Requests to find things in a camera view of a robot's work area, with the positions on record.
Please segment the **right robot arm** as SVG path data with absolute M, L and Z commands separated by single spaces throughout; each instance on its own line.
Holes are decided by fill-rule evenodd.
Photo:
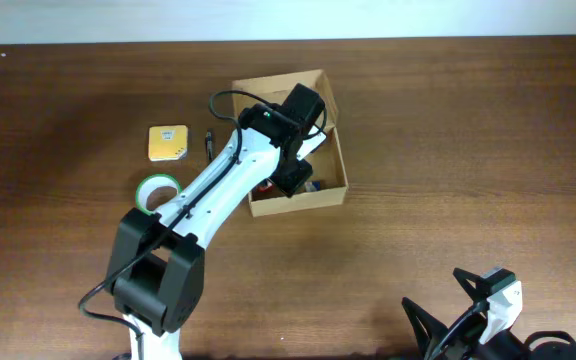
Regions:
M 456 268 L 453 276 L 472 305 L 449 326 L 402 299 L 423 359 L 576 360 L 576 341 L 565 331 L 538 331 L 524 341 L 512 333 L 523 310 L 522 282 L 514 272 L 495 267 L 477 275 Z

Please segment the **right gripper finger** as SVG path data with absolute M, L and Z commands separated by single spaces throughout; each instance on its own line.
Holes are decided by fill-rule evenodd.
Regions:
M 474 303 L 485 300 L 488 297 L 488 286 L 482 276 L 461 268 L 455 268 L 453 276 Z
M 411 323 L 421 355 L 430 358 L 448 328 L 409 298 L 404 297 L 401 304 Z

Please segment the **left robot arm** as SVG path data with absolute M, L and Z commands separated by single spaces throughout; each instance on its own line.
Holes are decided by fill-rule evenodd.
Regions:
M 130 331 L 130 359 L 178 359 L 180 329 L 204 288 L 205 252 L 260 182 L 292 196 L 312 175 L 305 157 L 324 140 L 322 100 L 257 103 L 235 119 L 216 159 L 182 192 L 148 214 L 120 221 L 103 286 Z

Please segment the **brown cardboard box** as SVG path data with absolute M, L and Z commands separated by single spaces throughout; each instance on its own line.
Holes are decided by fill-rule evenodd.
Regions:
M 313 175 L 307 181 L 321 181 L 325 189 L 308 193 L 302 187 L 290 198 L 275 186 L 264 193 L 255 189 L 248 194 L 248 203 L 255 217 L 341 205 L 348 190 L 348 178 L 336 129 L 339 111 L 329 79 L 322 69 L 235 80 L 232 88 L 252 93 L 269 102 L 282 103 L 298 83 L 316 91 L 326 105 L 326 139 L 305 157 L 313 167 Z

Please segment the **yellow sticky note pad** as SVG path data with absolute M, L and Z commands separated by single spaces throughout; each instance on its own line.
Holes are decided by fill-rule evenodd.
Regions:
M 150 161 L 182 159 L 188 150 L 188 127 L 185 125 L 153 126 L 148 132 Z

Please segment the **blue white staples box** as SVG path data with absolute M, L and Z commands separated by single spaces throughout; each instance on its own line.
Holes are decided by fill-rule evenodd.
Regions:
M 306 192 L 318 192 L 325 189 L 325 186 L 321 181 L 307 181 L 304 184 L 304 189 Z

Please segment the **orange black stapler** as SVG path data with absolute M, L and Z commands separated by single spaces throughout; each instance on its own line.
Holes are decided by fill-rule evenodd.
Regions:
M 257 186 L 257 191 L 261 193 L 268 192 L 273 188 L 273 186 L 274 184 L 270 180 L 266 179 Z

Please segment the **green tape roll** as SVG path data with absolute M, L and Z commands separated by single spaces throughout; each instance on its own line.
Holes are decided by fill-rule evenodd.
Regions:
M 154 174 L 142 180 L 135 192 L 136 207 L 143 213 L 152 215 L 154 211 L 147 208 L 148 198 L 156 190 L 165 187 L 173 188 L 177 194 L 181 192 L 179 182 L 167 174 Z

